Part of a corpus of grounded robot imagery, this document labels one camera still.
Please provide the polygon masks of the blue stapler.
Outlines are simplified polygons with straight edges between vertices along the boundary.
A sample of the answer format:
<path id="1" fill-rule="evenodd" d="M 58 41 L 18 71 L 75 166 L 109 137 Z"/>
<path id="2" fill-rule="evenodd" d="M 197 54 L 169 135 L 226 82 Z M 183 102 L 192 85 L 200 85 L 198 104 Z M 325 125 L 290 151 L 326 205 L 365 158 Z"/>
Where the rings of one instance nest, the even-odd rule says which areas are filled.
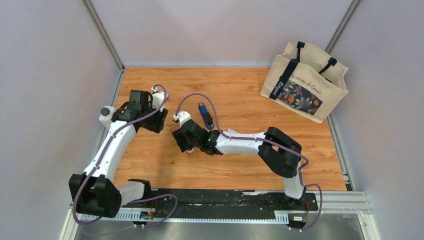
<path id="1" fill-rule="evenodd" d="M 198 110 L 201 114 L 202 120 L 208 130 L 214 129 L 214 123 L 211 114 L 207 110 L 205 104 L 203 102 L 200 102 L 198 104 Z"/>

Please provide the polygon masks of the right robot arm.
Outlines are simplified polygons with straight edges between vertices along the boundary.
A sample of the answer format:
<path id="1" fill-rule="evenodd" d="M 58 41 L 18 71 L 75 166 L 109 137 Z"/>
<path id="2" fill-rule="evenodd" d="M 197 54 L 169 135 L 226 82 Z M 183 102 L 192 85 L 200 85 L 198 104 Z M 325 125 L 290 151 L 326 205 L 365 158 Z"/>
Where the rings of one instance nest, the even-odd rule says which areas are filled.
<path id="1" fill-rule="evenodd" d="M 269 127 L 266 132 L 256 134 L 240 134 L 206 130 L 190 119 L 180 124 L 172 136 L 181 152 L 198 148 L 209 156 L 259 156 L 274 174 L 282 177 L 286 205 L 296 210 L 305 203 L 306 188 L 299 173 L 302 147 L 278 128 Z"/>

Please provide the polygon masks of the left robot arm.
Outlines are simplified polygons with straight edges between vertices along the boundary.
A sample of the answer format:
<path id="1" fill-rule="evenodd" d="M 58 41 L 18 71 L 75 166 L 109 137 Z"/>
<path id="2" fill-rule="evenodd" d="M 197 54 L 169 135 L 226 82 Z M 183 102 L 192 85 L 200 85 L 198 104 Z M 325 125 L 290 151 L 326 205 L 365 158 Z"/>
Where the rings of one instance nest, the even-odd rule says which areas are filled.
<path id="1" fill-rule="evenodd" d="M 129 143 L 139 129 L 160 133 L 168 110 L 164 108 L 169 95 L 157 85 L 152 91 L 131 90 L 129 100 L 121 107 L 104 106 L 99 121 L 105 126 L 107 136 L 93 160 L 81 174 L 73 174 L 68 182 L 74 220 L 78 214 L 100 218 L 113 218 L 120 208 L 135 202 L 148 207 L 153 201 L 151 184 L 143 179 L 129 179 L 115 186 L 113 183 L 118 165 Z"/>

